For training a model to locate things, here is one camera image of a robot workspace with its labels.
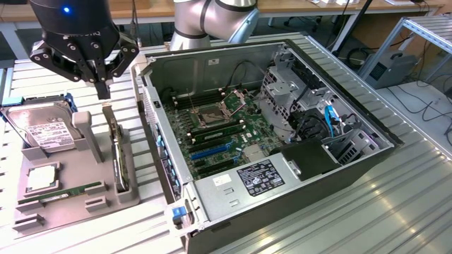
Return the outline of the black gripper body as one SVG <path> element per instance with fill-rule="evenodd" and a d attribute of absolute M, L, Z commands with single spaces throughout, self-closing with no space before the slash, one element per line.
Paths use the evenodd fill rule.
<path fill-rule="evenodd" d="M 31 1 L 43 29 L 38 45 L 71 60 L 104 60 L 120 39 L 108 1 Z"/>

